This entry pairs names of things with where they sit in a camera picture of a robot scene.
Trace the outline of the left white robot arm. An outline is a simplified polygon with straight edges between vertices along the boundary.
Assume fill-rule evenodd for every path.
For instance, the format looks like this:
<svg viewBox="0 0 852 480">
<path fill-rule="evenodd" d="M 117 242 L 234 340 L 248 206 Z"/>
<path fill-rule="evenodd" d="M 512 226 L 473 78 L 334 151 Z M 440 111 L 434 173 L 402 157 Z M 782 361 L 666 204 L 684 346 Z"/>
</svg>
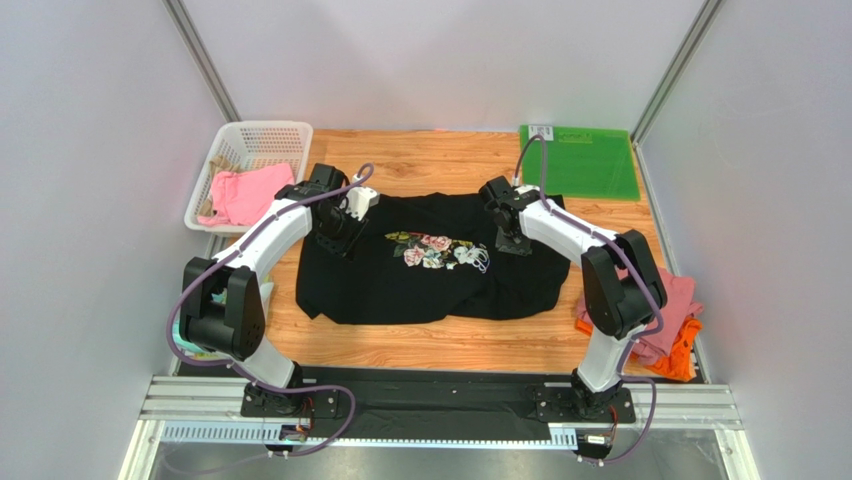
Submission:
<svg viewBox="0 0 852 480">
<path fill-rule="evenodd" d="M 296 363 L 268 339 L 267 306 L 261 282 L 296 243 L 314 236 L 345 256 L 378 202 L 367 187 L 374 167 L 366 163 L 352 177 L 326 164 L 316 165 L 308 180 L 283 186 L 269 209 L 235 244 L 216 256 L 195 257 L 184 268 L 183 290 L 172 308 L 167 341 L 181 361 L 199 360 L 180 351 L 180 337 L 206 353 L 214 365 L 227 366 L 250 383 L 276 394 L 304 392 L 296 382 Z"/>
</svg>

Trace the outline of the black floral t shirt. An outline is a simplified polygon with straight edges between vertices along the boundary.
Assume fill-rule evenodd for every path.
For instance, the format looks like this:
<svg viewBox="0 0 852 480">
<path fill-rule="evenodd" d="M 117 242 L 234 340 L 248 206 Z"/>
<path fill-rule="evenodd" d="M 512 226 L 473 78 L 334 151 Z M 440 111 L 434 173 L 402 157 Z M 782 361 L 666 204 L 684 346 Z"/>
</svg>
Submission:
<svg viewBox="0 0 852 480">
<path fill-rule="evenodd" d="M 305 239 L 297 305 L 348 325 L 512 320 L 553 309 L 569 260 L 539 242 L 528 256 L 501 252 L 497 235 L 476 194 L 383 195 L 350 257 Z"/>
</svg>

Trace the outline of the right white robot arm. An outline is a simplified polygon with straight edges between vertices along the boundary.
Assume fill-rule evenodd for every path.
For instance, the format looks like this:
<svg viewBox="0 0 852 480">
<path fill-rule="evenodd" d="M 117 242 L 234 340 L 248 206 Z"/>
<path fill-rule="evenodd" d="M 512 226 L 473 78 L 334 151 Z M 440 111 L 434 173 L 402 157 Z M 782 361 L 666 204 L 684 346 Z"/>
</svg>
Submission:
<svg viewBox="0 0 852 480">
<path fill-rule="evenodd" d="M 646 237 L 598 227 L 538 187 L 504 177 L 488 181 L 479 195 L 498 227 L 499 250 L 527 254 L 539 242 L 580 267 L 593 333 L 572 385 L 586 395 L 617 389 L 633 344 L 665 325 L 667 292 Z"/>
</svg>

